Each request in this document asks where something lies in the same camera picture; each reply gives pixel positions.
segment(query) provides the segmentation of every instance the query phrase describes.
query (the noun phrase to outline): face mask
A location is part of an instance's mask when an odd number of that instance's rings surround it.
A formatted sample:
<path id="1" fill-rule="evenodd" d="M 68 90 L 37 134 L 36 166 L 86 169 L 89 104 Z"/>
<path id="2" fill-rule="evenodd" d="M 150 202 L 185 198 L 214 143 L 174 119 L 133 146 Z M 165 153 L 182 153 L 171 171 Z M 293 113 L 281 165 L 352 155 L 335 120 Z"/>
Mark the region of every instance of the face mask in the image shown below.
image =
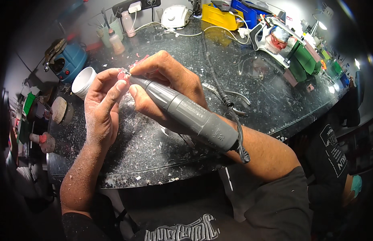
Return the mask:
<path id="1" fill-rule="evenodd" d="M 358 193 L 362 190 L 362 178 L 359 175 L 353 176 L 353 182 L 351 184 L 350 191 L 355 191 L 354 198 L 358 196 Z"/>

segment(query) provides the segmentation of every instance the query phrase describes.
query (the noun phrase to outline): plastic bottle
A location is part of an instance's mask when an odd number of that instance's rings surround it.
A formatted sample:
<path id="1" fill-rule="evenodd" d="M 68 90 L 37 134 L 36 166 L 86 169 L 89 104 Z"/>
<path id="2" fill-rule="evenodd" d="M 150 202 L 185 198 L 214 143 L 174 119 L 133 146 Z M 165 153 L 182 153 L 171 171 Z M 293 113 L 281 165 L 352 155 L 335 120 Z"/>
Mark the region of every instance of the plastic bottle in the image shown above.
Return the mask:
<path id="1" fill-rule="evenodd" d="M 128 11 L 122 12 L 122 25 L 128 37 L 133 37 L 136 35 L 136 32 L 133 32 L 135 31 L 133 26 L 133 20 L 132 17 L 130 17 Z"/>
<path id="2" fill-rule="evenodd" d="M 125 51 L 125 46 L 122 44 L 121 40 L 119 39 L 118 34 L 116 34 L 113 29 L 109 29 L 109 36 L 110 36 L 109 40 L 113 46 L 114 53 L 116 55 L 122 54 Z"/>

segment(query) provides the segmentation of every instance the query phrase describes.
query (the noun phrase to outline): black granite countertop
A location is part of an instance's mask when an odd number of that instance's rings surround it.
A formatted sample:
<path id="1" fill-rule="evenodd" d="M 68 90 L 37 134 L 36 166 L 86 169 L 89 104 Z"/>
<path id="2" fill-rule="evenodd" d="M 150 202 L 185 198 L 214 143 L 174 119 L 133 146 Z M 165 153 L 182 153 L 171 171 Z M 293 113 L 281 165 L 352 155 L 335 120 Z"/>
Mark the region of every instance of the black granite countertop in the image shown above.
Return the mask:
<path id="1" fill-rule="evenodd" d="M 182 34 L 197 34 L 210 26 L 203 21 L 191 21 Z M 213 85 L 207 71 L 203 41 L 206 41 L 215 72 L 224 89 L 245 95 L 251 105 L 233 98 L 238 109 L 248 113 L 240 122 L 269 134 L 281 141 L 298 133 L 329 110 L 347 91 L 330 92 L 332 84 L 322 75 L 294 88 L 283 76 L 284 69 L 267 53 L 254 51 L 225 36 L 220 29 L 211 28 L 193 37 L 164 34 L 164 30 L 147 27 L 132 38 L 122 41 L 126 51 L 114 55 L 112 49 L 91 51 L 86 66 L 97 73 L 111 67 L 127 67 L 146 54 L 166 50 L 186 68 Z M 263 73 L 264 79 L 252 77 Z M 308 91 L 309 84 L 314 90 Z M 229 118 L 226 108 L 209 90 L 205 89 L 209 108 Z M 69 109 L 60 124 L 50 122 L 49 133 L 56 140 L 54 153 L 47 155 L 49 178 L 59 184 L 86 139 L 83 101 L 71 94 L 71 87 L 60 86 L 57 96 L 63 97 Z M 189 147 L 176 133 L 168 136 L 154 120 L 134 111 L 134 100 L 126 94 L 120 102 L 119 135 L 103 164 L 99 184 L 102 188 L 126 188 L 163 184 L 198 176 L 232 163 L 227 157 L 204 145 Z"/>

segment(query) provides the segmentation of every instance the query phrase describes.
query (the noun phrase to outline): dental micromotor handpiece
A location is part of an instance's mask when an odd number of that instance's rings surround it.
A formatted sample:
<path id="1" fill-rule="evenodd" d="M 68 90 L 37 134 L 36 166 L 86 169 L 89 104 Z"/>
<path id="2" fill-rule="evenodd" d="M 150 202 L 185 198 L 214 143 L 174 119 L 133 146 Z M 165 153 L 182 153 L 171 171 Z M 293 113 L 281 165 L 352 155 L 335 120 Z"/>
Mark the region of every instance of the dental micromotor handpiece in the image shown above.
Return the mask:
<path id="1" fill-rule="evenodd" d="M 237 150 L 237 131 L 185 95 L 143 76 L 131 75 L 130 84 L 141 86 L 159 108 L 216 150 L 223 153 Z"/>

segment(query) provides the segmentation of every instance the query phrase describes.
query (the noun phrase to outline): power outlet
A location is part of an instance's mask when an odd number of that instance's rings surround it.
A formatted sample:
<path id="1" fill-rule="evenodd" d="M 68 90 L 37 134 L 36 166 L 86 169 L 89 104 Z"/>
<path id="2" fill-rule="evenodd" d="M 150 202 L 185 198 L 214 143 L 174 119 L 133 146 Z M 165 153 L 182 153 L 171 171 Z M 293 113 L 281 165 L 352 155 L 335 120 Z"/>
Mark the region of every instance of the power outlet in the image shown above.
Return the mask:
<path id="1" fill-rule="evenodd" d="M 161 0 L 140 0 L 142 3 L 142 9 L 149 9 L 152 7 L 158 7 L 161 5 Z M 124 2 L 120 2 L 115 4 L 112 7 L 113 13 L 116 15 L 117 18 L 121 17 L 121 12 L 127 11 L 129 9 L 130 4 L 138 2 L 138 0 L 127 0 Z"/>

